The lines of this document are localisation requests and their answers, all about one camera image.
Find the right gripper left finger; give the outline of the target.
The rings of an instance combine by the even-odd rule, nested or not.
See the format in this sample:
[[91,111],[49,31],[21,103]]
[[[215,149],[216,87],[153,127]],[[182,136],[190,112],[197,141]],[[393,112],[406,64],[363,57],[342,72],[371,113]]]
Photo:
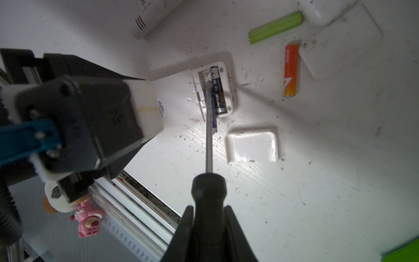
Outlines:
[[194,208],[187,206],[173,238],[160,262],[188,262],[194,222]]

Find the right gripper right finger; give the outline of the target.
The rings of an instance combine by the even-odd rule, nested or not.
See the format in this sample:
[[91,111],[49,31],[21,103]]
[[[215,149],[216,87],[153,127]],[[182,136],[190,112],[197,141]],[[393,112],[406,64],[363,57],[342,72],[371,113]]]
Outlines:
[[227,262],[257,262],[231,206],[224,208],[227,226]]

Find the white battery cover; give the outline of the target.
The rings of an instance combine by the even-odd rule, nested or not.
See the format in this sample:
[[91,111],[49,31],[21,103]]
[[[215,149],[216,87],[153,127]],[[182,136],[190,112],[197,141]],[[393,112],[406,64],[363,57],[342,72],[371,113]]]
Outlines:
[[278,161],[278,139],[270,129],[230,132],[224,141],[229,164]]
[[383,33],[371,13],[358,3],[303,41],[299,54],[312,77],[323,80],[362,58],[382,40]]

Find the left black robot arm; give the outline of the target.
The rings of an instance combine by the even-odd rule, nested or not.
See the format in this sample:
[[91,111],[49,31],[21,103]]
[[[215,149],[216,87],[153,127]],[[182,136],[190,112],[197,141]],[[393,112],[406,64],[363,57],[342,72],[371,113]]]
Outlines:
[[9,186],[34,176],[67,203],[99,178],[114,179],[159,132],[151,83],[74,55],[2,49],[10,83],[1,88],[1,246],[23,226]]

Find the white red remote control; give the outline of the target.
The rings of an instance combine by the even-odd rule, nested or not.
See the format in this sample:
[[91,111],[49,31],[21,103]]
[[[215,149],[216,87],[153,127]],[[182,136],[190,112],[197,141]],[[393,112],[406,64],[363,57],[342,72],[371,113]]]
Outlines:
[[326,26],[344,14],[357,0],[297,0],[303,18],[315,26]]

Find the black yellow screwdriver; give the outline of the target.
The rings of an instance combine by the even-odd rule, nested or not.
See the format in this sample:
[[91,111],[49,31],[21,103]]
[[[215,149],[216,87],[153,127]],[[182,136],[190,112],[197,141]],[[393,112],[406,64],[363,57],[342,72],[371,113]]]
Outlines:
[[205,173],[193,180],[195,201],[193,240],[197,262],[224,262],[224,199],[225,180],[213,172],[213,86],[206,83],[206,160]]

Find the dark silver battery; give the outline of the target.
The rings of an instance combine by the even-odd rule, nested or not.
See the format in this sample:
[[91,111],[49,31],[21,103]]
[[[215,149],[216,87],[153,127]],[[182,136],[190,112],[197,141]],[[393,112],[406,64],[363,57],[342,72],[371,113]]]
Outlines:
[[224,91],[222,81],[219,74],[219,68],[213,66],[210,68],[211,80],[213,84],[213,90],[216,97],[217,114],[222,115],[227,113],[227,106],[224,97]]

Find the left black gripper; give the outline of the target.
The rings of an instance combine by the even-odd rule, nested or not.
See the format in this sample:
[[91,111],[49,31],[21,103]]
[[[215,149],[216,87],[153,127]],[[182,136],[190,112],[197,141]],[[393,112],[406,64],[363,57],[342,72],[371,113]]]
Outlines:
[[74,55],[2,49],[1,180],[55,182],[69,202],[154,137],[154,88]]

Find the blue orange battery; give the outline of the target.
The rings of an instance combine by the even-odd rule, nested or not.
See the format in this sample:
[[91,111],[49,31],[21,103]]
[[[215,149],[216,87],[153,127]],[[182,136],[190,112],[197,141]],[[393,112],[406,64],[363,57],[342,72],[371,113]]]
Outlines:
[[215,134],[218,132],[218,125],[217,125],[217,100],[215,90],[212,89],[211,92],[211,102],[212,102],[212,116],[211,116],[211,130],[212,133]]

